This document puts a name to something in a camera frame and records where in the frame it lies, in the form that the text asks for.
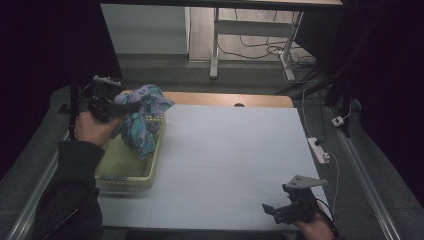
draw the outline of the sleeve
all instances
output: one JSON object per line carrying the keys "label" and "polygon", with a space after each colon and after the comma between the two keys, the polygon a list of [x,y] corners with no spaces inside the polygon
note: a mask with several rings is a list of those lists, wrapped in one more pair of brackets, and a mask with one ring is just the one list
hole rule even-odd
{"label": "sleeve", "polygon": [[31,239],[102,238],[94,171],[103,154],[89,142],[59,143],[58,167],[38,202]]}

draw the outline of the white tabletop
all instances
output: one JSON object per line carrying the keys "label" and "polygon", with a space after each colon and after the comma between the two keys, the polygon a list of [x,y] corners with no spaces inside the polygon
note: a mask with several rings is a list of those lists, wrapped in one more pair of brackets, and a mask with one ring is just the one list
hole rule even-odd
{"label": "white tabletop", "polygon": [[[142,229],[291,230],[262,203],[290,204],[281,187],[319,178],[297,109],[175,105],[152,188],[100,194],[103,225]],[[312,188],[326,201],[322,187]]]}

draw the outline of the crumpled fabric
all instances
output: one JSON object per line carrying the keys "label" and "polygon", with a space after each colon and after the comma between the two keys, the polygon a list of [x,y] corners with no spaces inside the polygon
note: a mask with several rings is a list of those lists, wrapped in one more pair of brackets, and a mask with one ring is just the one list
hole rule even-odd
{"label": "crumpled fabric", "polygon": [[145,159],[156,150],[155,134],[160,130],[159,122],[147,122],[146,116],[161,117],[175,103],[163,96],[155,85],[145,85],[130,94],[115,97],[115,104],[140,102],[140,111],[130,114],[112,133],[112,138],[121,134],[124,143],[136,150],[139,159]]}

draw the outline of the wall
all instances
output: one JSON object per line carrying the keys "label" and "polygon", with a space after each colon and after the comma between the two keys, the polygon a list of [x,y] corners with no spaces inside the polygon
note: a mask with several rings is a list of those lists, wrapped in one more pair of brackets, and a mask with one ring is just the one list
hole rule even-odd
{"label": "wall", "polygon": [[118,4],[101,7],[116,53],[188,53],[188,7]]}

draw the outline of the white power strip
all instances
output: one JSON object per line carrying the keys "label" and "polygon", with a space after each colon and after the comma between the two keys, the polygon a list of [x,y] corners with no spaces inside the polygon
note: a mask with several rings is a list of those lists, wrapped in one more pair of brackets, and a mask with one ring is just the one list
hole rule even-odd
{"label": "white power strip", "polygon": [[328,164],[330,163],[330,155],[328,153],[324,152],[322,150],[322,147],[320,145],[315,145],[315,142],[317,141],[316,138],[308,138],[309,147],[311,148],[311,151],[315,154],[316,159],[318,160],[319,164]]}

